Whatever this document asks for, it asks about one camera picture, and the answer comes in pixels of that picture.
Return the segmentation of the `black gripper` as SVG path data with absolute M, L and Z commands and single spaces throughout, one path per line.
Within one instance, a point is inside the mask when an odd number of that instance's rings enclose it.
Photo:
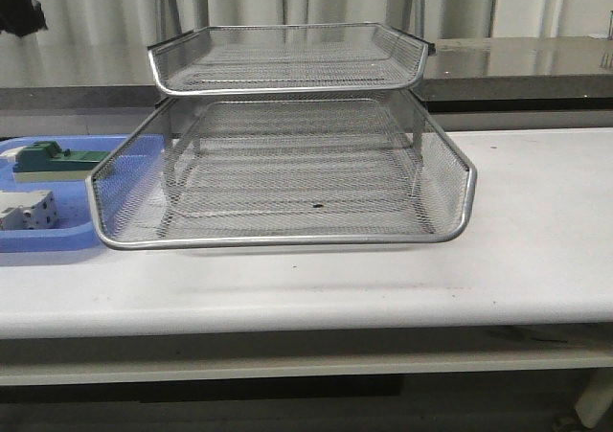
M 47 29 L 39 1 L 1 0 L 1 32 L 26 36 Z

